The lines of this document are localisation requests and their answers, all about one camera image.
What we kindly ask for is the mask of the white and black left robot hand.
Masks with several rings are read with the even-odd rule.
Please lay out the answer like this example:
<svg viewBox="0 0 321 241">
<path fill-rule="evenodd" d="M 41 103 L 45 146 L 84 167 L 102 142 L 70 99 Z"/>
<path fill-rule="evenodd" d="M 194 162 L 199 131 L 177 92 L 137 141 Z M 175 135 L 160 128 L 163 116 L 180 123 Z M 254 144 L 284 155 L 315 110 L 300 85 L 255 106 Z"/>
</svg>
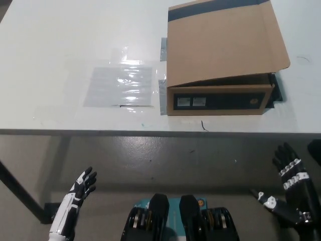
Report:
<svg viewBox="0 0 321 241">
<path fill-rule="evenodd" d="M 74 239 L 80 208 L 88 195 L 96 189 L 96 175 L 92 167 L 89 167 L 76 179 L 58 208 L 49 231 L 49 241 Z"/>
</svg>

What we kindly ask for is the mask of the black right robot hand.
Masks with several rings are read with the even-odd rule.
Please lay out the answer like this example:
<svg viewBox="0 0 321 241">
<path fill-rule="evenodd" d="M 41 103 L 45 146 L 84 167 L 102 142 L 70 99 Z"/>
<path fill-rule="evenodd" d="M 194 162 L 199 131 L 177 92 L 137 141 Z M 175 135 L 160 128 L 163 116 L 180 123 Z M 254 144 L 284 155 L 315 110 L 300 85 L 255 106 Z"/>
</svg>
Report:
<svg viewBox="0 0 321 241">
<path fill-rule="evenodd" d="M 278 170 L 285 200 L 252 189 L 251 194 L 265 209 L 292 226 L 320 222 L 318 194 L 302 159 L 288 144 L 278 146 L 272 159 Z"/>
</svg>

